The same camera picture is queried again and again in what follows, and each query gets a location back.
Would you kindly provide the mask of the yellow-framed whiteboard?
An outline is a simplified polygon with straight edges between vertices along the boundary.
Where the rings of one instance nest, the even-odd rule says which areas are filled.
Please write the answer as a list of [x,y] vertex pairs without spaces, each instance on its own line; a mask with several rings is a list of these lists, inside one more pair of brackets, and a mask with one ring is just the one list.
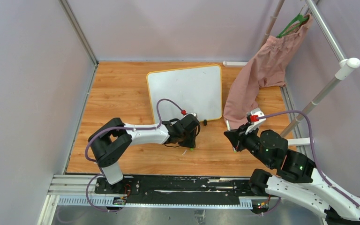
[[219,65],[150,72],[146,76],[153,121],[180,119],[181,109],[199,121],[223,115],[222,69]]

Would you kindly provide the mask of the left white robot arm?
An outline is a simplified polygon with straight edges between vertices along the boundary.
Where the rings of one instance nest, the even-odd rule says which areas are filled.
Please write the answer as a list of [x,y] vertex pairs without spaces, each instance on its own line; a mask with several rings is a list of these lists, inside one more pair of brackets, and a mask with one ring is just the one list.
[[119,159],[128,147],[161,144],[193,149],[199,132],[200,122],[192,113],[152,125],[132,125],[113,118],[89,137],[86,149],[92,151],[94,161],[107,180],[107,188],[118,194],[125,187]]

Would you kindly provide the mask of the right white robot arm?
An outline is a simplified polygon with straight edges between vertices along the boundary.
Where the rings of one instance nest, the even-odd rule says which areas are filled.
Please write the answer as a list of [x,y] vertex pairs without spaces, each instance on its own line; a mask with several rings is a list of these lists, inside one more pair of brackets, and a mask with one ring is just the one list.
[[360,197],[323,178],[313,160],[288,148],[288,140],[272,130],[257,133],[249,125],[225,131],[225,137],[236,151],[248,150],[272,175],[255,169],[249,180],[254,195],[275,195],[302,206],[329,225],[360,225]]

